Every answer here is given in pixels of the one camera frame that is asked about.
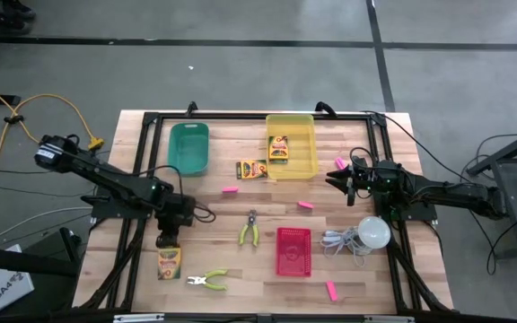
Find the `wooden tabletop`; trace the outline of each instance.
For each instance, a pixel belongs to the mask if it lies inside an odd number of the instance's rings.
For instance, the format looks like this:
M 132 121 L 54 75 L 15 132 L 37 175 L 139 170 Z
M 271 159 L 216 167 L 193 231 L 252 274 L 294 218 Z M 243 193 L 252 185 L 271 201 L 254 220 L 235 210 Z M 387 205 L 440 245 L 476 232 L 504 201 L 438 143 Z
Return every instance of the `wooden tabletop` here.
M 110 163 L 132 171 L 143 110 L 121 111 L 110 153 Z M 406 130 L 412 132 L 407 113 L 390 113 Z M 167 161 L 171 127 L 177 120 L 164 120 L 157 165 Z M 185 194 L 194 196 L 217 214 L 214 223 L 194 223 L 180 228 L 183 261 L 181 278 L 157 280 L 157 222 L 150 219 L 145 231 L 141 261 L 136 281 L 133 310 L 157 312 L 271 312 L 326 314 L 395 313 L 388 260 L 384 249 L 366 256 L 364 267 L 353 262 L 346 250 L 325 258 L 320 236 L 325 230 L 344 230 L 357 225 L 365 216 L 374 215 L 371 199 L 356 199 L 346 206 L 346 197 L 325 183 L 325 173 L 336 169 L 338 156 L 348 160 L 352 147 L 368 146 L 363 122 L 315 121 L 319 173 L 313 179 L 276 181 L 272 179 L 237 180 L 235 162 L 264 159 L 267 148 L 265 122 L 262 120 L 204 120 L 210 129 L 210 161 L 203 177 L 184 178 Z M 416 144 L 396 125 L 388 124 L 394 160 L 416 174 L 422 172 Z M 379 150 L 380 133 L 376 131 Z M 151 139 L 147 141 L 144 169 Z M 178 187 L 176 174 L 159 170 L 160 179 Z M 222 194 L 227 186 L 238 186 L 237 194 Z M 314 209 L 297 207 L 308 201 Z M 247 222 L 249 210 L 257 210 L 260 243 L 238 246 L 238 234 Z M 84 257 L 74 305 L 87 301 L 113 266 L 121 220 L 110 219 L 93 230 Z M 308 278 L 276 275 L 276 228 L 311 229 L 312 275 Z M 408 223 L 408 235 L 416 270 L 446 306 L 451 296 L 438 241 L 423 223 Z M 216 292 L 200 285 L 187 285 L 189 275 L 202 275 L 215 269 L 228 269 L 226 277 L 215 282 L 227 284 L 228 291 Z M 127 280 L 123 273 L 118 301 Z M 338 301 L 329 299 L 326 282 L 337 287 Z M 402 285 L 410 304 L 407 281 Z

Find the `green-handled pliers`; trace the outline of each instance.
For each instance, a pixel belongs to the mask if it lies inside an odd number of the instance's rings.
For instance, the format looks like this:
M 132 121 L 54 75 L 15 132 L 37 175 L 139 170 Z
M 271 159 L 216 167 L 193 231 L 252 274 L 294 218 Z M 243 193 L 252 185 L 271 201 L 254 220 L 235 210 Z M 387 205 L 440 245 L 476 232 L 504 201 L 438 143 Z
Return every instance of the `green-handled pliers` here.
M 216 275 L 226 275 L 228 270 L 226 269 L 217 269 L 210 271 L 205 274 L 204 277 L 199 276 L 191 276 L 187 277 L 187 284 L 203 284 L 206 288 L 212 289 L 213 291 L 226 291 L 225 285 L 215 285 L 211 283 L 207 283 L 206 279 L 211 278 Z
M 257 247 L 259 245 L 259 227 L 257 226 L 257 211 L 255 210 L 250 210 L 249 221 L 242 227 L 241 234 L 239 234 L 239 245 L 241 246 L 249 227 L 252 227 L 252 245 Z

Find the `red plastic basket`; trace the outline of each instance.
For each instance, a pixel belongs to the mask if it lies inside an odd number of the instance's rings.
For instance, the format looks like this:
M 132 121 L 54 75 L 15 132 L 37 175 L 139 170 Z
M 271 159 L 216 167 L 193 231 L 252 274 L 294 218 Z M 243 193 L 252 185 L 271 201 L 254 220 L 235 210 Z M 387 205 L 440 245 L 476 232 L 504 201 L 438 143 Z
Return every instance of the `red plastic basket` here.
M 311 276 L 311 230 L 276 230 L 276 274 Z

